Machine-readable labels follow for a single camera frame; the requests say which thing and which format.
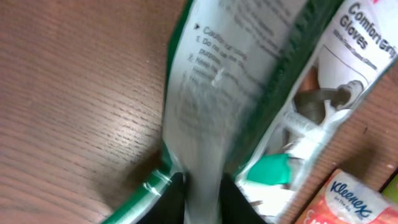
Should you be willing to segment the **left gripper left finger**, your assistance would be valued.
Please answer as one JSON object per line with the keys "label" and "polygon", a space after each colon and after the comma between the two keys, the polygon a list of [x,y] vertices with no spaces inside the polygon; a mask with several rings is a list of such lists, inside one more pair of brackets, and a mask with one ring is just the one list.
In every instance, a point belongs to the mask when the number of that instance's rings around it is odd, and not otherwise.
{"label": "left gripper left finger", "polygon": [[137,224],[183,224],[185,193],[183,174],[177,172],[165,192]]}

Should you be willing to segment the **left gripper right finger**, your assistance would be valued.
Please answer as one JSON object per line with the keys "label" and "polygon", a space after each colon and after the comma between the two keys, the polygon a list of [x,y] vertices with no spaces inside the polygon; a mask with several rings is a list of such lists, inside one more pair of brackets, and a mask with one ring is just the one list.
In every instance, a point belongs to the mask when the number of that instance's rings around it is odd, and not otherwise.
{"label": "left gripper right finger", "polygon": [[252,208],[229,174],[220,182],[222,224],[267,224]]}

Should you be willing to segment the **orange juice carton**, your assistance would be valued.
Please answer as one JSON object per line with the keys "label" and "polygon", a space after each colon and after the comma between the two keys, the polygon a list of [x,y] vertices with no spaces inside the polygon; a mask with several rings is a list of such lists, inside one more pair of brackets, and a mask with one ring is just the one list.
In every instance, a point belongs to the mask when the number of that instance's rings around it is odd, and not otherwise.
{"label": "orange juice carton", "polygon": [[397,205],[337,169],[295,224],[397,224]]}

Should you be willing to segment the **green white snack bag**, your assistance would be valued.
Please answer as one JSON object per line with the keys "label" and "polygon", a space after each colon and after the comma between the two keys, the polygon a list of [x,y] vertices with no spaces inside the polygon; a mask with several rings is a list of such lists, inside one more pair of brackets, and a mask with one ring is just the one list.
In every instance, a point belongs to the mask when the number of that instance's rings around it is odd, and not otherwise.
{"label": "green white snack bag", "polygon": [[396,62],[393,0],[187,2],[167,56],[162,165],[107,222],[137,223],[181,172],[184,223],[222,223],[223,174],[280,223]]}

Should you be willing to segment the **green juice carton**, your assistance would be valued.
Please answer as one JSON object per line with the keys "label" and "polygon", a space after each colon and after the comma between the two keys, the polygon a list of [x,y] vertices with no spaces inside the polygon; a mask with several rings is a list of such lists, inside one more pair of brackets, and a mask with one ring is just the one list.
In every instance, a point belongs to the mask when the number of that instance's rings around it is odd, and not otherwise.
{"label": "green juice carton", "polygon": [[398,175],[393,176],[382,190],[382,195],[391,202],[398,203],[398,189],[397,189]]}

